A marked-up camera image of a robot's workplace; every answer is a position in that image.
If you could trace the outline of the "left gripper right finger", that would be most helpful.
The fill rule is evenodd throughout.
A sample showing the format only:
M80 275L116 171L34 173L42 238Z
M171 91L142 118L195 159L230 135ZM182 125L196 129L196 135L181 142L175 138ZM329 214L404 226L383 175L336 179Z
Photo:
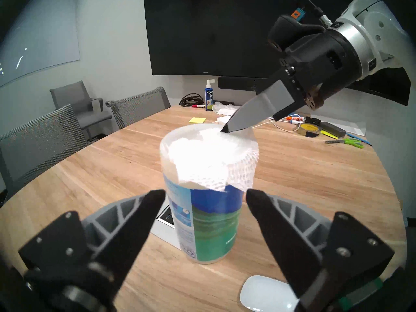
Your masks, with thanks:
M248 189L246 202L287 283L296 312L369 312L395 252L354 216L332 220L300 203Z

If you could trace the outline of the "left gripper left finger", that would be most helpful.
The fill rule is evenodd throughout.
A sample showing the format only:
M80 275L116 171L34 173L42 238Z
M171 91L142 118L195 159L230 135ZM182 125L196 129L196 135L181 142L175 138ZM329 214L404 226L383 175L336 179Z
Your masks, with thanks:
M47 311L116 312L114 300L165 199L165 190L151 190L83 220L75 210L61 214L18 250L35 297Z

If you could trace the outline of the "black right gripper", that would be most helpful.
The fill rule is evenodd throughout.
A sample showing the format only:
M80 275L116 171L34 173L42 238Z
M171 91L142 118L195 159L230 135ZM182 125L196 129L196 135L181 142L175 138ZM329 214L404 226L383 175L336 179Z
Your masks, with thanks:
M362 76L359 56L337 31L297 40L285 50L280 64L284 67L260 81L256 96L231 116L222 133L244 130L267 117L279 120L305 105L318 109L326 99Z

